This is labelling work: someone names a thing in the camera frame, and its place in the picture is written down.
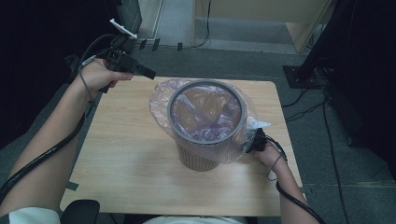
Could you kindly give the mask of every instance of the black tape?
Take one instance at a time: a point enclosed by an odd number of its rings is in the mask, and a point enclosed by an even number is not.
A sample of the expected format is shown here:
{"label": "black tape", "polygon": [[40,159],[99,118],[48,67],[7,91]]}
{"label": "black tape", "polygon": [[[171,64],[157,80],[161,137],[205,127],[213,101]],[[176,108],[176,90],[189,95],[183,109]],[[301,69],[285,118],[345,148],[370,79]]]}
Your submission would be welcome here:
{"label": "black tape", "polygon": [[67,182],[66,188],[76,191],[76,189],[78,189],[78,184],[69,181]]}

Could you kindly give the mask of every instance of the white sleeve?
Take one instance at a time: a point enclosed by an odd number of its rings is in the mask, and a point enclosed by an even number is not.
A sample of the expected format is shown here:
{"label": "white sleeve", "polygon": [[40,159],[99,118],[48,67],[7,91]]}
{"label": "white sleeve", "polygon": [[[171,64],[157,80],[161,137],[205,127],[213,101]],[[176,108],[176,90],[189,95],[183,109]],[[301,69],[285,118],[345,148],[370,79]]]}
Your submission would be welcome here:
{"label": "white sleeve", "polygon": [[61,224],[58,214],[50,209],[27,207],[9,213],[10,224]]}

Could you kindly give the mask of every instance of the black device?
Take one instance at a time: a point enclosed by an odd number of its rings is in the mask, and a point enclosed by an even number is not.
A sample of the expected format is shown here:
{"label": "black device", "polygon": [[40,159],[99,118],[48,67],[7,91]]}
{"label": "black device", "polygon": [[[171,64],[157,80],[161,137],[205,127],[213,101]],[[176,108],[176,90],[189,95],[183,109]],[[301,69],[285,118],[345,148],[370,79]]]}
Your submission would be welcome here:
{"label": "black device", "polygon": [[[144,77],[154,79],[156,72],[140,64],[130,56],[134,41],[127,35],[117,35],[110,42],[110,49],[105,51],[106,68],[114,72],[138,73]],[[107,93],[109,86],[100,91]]]}

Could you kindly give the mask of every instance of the gray floor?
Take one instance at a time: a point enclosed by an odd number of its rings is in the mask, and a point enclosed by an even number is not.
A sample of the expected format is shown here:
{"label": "gray floor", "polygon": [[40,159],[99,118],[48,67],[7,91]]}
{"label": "gray floor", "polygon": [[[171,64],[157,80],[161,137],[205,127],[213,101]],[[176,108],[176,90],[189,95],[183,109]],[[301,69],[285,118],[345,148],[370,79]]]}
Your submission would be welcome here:
{"label": "gray floor", "polygon": [[[178,10],[176,2],[181,0],[165,0],[164,10]],[[166,13],[162,14],[165,22]],[[228,79],[249,79],[273,81],[279,94],[282,105],[293,102],[301,90],[290,89],[285,79],[282,65],[301,65],[306,54],[297,54],[288,45],[288,34],[282,31],[282,24],[274,25],[278,34],[272,39],[265,36],[266,43],[256,42],[255,36],[246,36],[241,39],[232,39],[223,34],[211,36],[211,46],[199,49],[184,48],[177,51],[171,47],[160,47],[152,51],[149,47],[137,50],[134,57],[145,66],[155,70],[162,77],[208,77]],[[189,43],[188,35],[172,37],[162,35],[159,24],[157,37],[162,39],[160,44],[176,45],[177,42]],[[227,49],[224,45],[215,46],[215,42],[222,39],[246,42],[246,49]],[[260,50],[253,50],[251,46],[258,45]],[[276,45],[285,48],[279,51]],[[31,131],[0,151],[0,183],[7,178],[7,173],[23,147],[40,127],[47,115],[56,105],[64,92],[64,86],[54,96],[52,102],[37,118]],[[298,104],[284,108],[285,118],[306,110],[312,105],[323,101],[323,90],[308,91]],[[337,116],[337,112],[330,105],[325,106],[334,144],[334,155],[341,180],[346,211],[349,223],[396,223],[396,184],[393,181],[386,164],[367,148],[353,148],[347,145],[347,133]],[[86,122],[82,131],[79,146],[84,134],[89,128]],[[329,136],[326,132],[322,107],[302,118],[287,123],[290,139],[299,166],[306,195],[310,205],[323,217],[327,223],[347,223],[343,214],[338,192],[338,185],[332,164],[332,153]],[[121,223],[122,215],[116,214],[116,220]],[[279,217],[259,217],[260,223],[280,223]],[[113,223],[109,214],[101,214],[98,223]]]}

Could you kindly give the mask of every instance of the plastic bag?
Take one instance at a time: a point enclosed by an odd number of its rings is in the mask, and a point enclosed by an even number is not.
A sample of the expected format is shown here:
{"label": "plastic bag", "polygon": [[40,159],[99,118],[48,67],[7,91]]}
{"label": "plastic bag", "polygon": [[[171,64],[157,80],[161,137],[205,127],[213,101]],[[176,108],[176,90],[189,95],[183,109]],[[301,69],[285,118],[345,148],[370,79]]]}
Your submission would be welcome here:
{"label": "plastic bag", "polygon": [[240,158],[259,128],[251,100],[235,86],[211,79],[160,83],[149,110],[178,145],[220,163]]}

